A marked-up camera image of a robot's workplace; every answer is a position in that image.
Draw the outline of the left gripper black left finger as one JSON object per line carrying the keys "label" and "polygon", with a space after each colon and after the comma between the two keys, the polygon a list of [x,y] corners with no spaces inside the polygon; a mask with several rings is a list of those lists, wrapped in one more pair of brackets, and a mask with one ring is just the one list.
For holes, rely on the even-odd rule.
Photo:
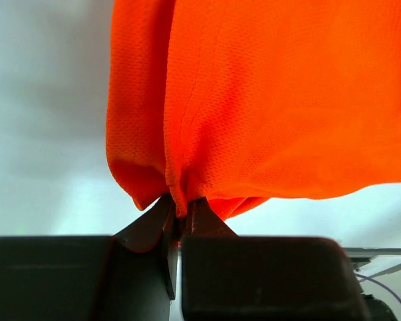
{"label": "left gripper black left finger", "polygon": [[174,210],[165,195],[113,236],[0,236],[0,320],[169,319]]}

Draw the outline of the orange shorts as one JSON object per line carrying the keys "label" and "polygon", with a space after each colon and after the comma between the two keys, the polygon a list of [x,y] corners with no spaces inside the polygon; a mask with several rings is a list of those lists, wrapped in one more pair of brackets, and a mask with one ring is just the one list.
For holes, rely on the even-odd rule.
{"label": "orange shorts", "polygon": [[116,1],[106,156],[223,219],[401,183],[401,1]]}

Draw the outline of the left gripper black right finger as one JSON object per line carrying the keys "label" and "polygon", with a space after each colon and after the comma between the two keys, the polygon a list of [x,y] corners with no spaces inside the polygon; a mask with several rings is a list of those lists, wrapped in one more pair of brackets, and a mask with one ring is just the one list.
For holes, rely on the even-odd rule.
{"label": "left gripper black right finger", "polygon": [[206,199],[188,205],[185,320],[368,320],[344,250],[323,237],[243,237]]}

